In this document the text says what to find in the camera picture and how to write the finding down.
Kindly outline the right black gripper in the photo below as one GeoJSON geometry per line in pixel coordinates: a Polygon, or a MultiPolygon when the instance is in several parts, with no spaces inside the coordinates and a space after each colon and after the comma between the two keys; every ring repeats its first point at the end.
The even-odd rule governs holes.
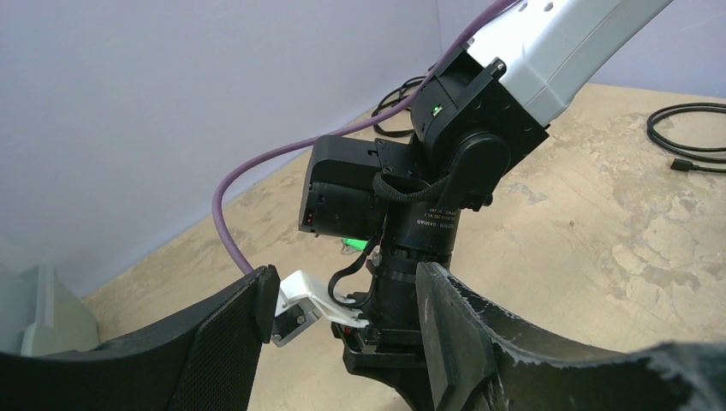
{"type": "Polygon", "coordinates": [[[433,410],[414,275],[370,266],[372,297],[363,329],[333,323],[348,373],[393,388],[412,410],[433,410]]]}

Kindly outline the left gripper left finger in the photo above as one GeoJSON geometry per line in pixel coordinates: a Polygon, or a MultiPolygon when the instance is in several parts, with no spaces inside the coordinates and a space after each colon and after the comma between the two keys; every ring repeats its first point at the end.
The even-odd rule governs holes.
{"type": "Polygon", "coordinates": [[[4,410],[245,410],[280,278],[263,265],[88,351],[1,356],[4,410]]]}

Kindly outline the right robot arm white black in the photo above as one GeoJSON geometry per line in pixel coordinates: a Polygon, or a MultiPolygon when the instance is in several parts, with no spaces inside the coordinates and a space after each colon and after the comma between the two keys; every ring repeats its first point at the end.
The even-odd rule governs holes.
{"type": "Polygon", "coordinates": [[[326,293],[361,311],[334,323],[350,373],[435,407],[421,332],[424,265],[449,268],[461,211],[492,201],[593,75],[666,7],[664,1],[499,1],[457,39],[408,100],[408,143],[319,137],[299,228],[366,241],[326,293]]]}

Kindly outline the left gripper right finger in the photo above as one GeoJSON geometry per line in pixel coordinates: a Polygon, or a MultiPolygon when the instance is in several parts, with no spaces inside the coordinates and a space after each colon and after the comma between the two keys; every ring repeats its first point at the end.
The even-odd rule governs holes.
{"type": "Polygon", "coordinates": [[[725,347],[662,342],[630,353],[542,329],[436,263],[416,273],[437,410],[722,410],[725,347]]]}

